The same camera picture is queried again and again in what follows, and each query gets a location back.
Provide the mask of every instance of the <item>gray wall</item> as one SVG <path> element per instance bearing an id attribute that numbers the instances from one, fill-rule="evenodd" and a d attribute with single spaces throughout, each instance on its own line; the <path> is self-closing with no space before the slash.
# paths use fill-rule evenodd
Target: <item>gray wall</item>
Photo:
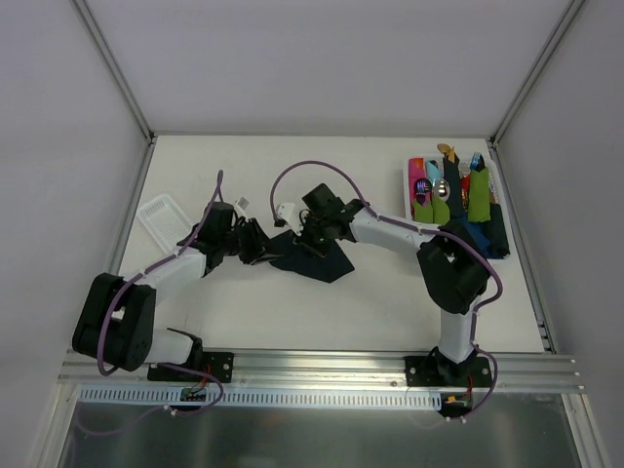
<path id="1" fill-rule="evenodd" d="M 568 0 L 90 0 L 156 131 L 490 136 Z"/>
<path id="2" fill-rule="evenodd" d="M 561 351 L 579 357 L 613 466 L 624 464 L 624 2 L 592 0 L 501 153 Z"/>
<path id="3" fill-rule="evenodd" d="M 26 465 L 143 141 L 68 1 L 0 2 L 0 453 Z"/>

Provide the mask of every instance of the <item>green cloth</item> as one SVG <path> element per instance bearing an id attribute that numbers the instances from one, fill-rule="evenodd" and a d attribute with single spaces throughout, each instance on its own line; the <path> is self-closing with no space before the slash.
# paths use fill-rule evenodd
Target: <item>green cloth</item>
<path id="1" fill-rule="evenodd" d="M 468 193 L 468 221 L 489 221 L 489 169 L 470 172 Z"/>
<path id="2" fill-rule="evenodd" d="M 449 205 L 442 198 L 435 195 L 431 197 L 431 206 L 433 207 L 433 222 L 442 226 L 450 221 Z"/>
<path id="3" fill-rule="evenodd" d="M 433 224 L 433 204 L 430 200 L 427 200 L 424 207 L 420 205 L 416 200 L 411 202 L 411 205 L 413 207 L 414 221 Z"/>

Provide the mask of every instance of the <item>white table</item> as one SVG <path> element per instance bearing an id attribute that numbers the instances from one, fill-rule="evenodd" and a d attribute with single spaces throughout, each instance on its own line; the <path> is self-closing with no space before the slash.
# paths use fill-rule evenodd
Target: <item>white table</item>
<path id="1" fill-rule="evenodd" d="M 268 205 L 271 185 L 282 169 L 304 159 L 339 166 L 374 205 L 404 215 L 402 167 L 407 157 L 438 156 L 436 144 L 454 145 L 460 158 L 488 155 L 482 139 L 303 136 L 160 136 L 139 205 L 170 194 L 196 221 L 223 169 L 227 201 L 244 196 L 272 237 Z M 345 203 L 354 197 L 339 175 L 319 167 L 294 170 L 282 181 L 276 204 L 301 204 L 325 182 Z M 482 309 L 477 338 L 496 352 L 543 351 L 518 254 L 495 265 L 505 292 Z M 318 350 L 428 350 L 440 335 L 440 312 L 429 298 L 419 269 L 397 254 L 342 242 L 356 267 L 332 285 L 287 273 L 268 264 L 246 266 L 226 258 L 207 278 L 190 285 L 157 309 L 156 322 L 202 336 L 204 345 L 228 348 Z M 135 219 L 121 272 L 161 257 L 162 251 Z M 487 288 L 492 294 L 493 281 Z"/>

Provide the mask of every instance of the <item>light blue cloth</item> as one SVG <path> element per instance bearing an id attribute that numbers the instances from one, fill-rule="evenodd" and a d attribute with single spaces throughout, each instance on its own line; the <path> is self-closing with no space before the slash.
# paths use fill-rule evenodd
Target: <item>light blue cloth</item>
<path id="1" fill-rule="evenodd" d="M 431 161 L 427 161 L 425 163 L 425 173 L 432 184 L 434 184 L 439 178 L 442 178 L 442 173 L 431 163 Z"/>

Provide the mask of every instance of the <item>gray floor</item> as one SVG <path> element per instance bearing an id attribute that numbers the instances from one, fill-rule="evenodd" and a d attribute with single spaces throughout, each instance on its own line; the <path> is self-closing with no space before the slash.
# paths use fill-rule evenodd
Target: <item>gray floor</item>
<path id="1" fill-rule="evenodd" d="M 87 404 L 92 430 L 121 427 L 148 407 Z M 61 467 L 579 467 L 559 396 L 495 395 L 468 423 L 432 429 L 436 413 L 216 408 L 147 416 L 120 436 L 71 429 Z"/>

